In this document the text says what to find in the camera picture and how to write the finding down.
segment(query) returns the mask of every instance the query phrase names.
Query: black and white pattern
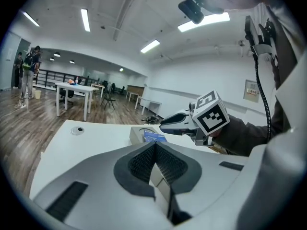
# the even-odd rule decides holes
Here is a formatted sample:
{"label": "black and white pattern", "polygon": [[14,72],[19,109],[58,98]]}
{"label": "black and white pattern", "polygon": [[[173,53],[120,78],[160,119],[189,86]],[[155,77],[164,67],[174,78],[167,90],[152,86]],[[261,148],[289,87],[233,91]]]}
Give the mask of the black and white pattern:
{"label": "black and white pattern", "polygon": [[217,104],[210,110],[208,110],[203,115],[197,117],[198,121],[205,128],[207,133],[215,130],[218,127],[221,127],[224,123],[227,122],[220,106]]}
{"label": "black and white pattern", "polygon": [[199,98],[197,100],[197,105],[196,105],[196,109],[201,108],[204,105],[209,104],[212,101],[215,101],[215,94],[214,91],[211,91],[209,94]]}

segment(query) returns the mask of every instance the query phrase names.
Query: backpack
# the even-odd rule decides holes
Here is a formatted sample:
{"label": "backpack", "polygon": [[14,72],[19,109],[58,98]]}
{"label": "backpack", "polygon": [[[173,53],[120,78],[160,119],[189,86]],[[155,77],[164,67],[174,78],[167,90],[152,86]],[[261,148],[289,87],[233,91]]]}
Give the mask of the backpack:
{"label": "backpack", "polygon": [[31,68],[32,60],[35,55],[37,55],[36,52],[31,52],[25,56],[24,63],[23,63],[23,69],[29,70]]}

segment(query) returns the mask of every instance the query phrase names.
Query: white desk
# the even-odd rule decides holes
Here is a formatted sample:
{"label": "white desk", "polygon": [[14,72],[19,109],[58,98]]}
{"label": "white desk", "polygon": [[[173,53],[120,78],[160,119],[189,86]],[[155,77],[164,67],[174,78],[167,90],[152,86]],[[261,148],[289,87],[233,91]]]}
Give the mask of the white desk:
{"label": "white desk", "polygon": [[70,85],[68,83],[64,82],[57,82],[55,83],[57,86],[57,116],[59,117],[59,89],[63,88],[66,90],[65,94],[65,110],[67,110],[67,100],[68,100],[68,90],[78,91],[78,92],[84,92],[85,93],[85,100],[84,100],[84,116],[83,119],[86,121],[86,115],[87,115],[87,104],[88,104],[88,95],[90,94],[90,102],[88,104],[88,113],[91,113],[91,104],[92,104],[92,96],[93,91],[98,90],[97,88],[89,87],[89,86],[83,86],[83,85]]}
{"label": "white desk", "polygon": [[126,98],[127,98],[127,96],[128,96],[128,93],[130,93],[129,102],[130,102],[130,98],[131,98],[131,95],[132,95],[132,94],[139,96],[139,94],[137,94],[137,93],[133,93],[133,92],[128,92],[128,91],[127,91]]}
{"label": "white desk", "polygon": [[[71,134],[73,127],[82,127],[84,133]],[[41,156],[30,190],[30,199],[58,176],[81,161],[94,155],[130,146],[131,127],[153,127],[162,133],[159,125],[110,125],[66,120]],[[208,147],[198,147],[188,136],[164,134],[167,141],[191,149],[212,152]]]}
{"label": "white desk", "polygon": [[[152,101],[152,100],[145,99],[145,98],[143,98],[143,97],[141,97],[141,96],[138,96],[138,98],[136,99],[136,104],[135,104],[134,109],[137,108],[139,99],[141,99],[141,100],[143,100],[143,101],[147,101],[147,102],[149,102],[149,103],[159,104],[159,109],[158,109],[158,111],[157,111],[157,113],[156,113],[156,115],[159,115],[160,108],[161,108],[161,105],[162,105],[161,102],[155,102],[155,101]],[[144,110],[145,110],[145,105],[143,104],[142,115],[144,115]]]}
{"label": "white desk", "polygon": [[94,84],[94,83],[92,83],[92,84],[91,84],[91,87],[101,88],[100,98],[102,98],[102,94],[103,94],[104,89],[105,89],[104,85],[100,85],[100,84]]}

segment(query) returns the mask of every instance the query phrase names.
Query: ceiling light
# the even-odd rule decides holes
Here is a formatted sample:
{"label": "ceiling light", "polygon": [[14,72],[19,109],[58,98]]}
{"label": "ceiling light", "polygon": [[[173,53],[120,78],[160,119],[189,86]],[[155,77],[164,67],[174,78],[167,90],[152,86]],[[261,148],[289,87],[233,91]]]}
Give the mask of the ceiling light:
{"label": "ceiling light", "polygon": [[27,14],[27,12],[23,12],[23,14],[25,15],[25,17],[27,17],[34,25],[39,26],[39,24],[37,24],[37,22],[35,20],[33,20],[31,18],[30,15]]}
{"label": "ceiling light", "polygon": [[158,40],[154,40],[152,43],[147,45],[144,49],[141,50],[143,54],[145,54],[147,51],[151,50],[152,48],[158,46],[160,42]]}
{"label": "ceiling light", "polygon": [[87,32],[90,32],[90,24],[88,22],[88,15],[87,15],[87,10],[86,9],[81,9],[81,14],[82,14],[82,19],[83,19],[83,24],[84,28]]}
{"label": "ceiling light", "polygon": [[194,29],[196,27],[202,26],[202,25],[208,25],[216,22],[223,22],[223,21],[229,21],[229,14],[227,12],[222,13],[222,14],[212,14],[205,16],[199,24],[194,24],[192,21],[189,21],[185,24],[182,24],[178,27],[178,29],[181,32],[186,32],[190,29]]}

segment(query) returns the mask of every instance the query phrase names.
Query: trash can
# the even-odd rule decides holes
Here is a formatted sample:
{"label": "trash can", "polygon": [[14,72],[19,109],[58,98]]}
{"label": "trash can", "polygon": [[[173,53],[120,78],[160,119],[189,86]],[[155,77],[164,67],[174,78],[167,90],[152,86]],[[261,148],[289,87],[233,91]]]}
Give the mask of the trash can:
{"label": "trash can", "polygon": [[41,90],[35,90],[35,99],[40,99]]}

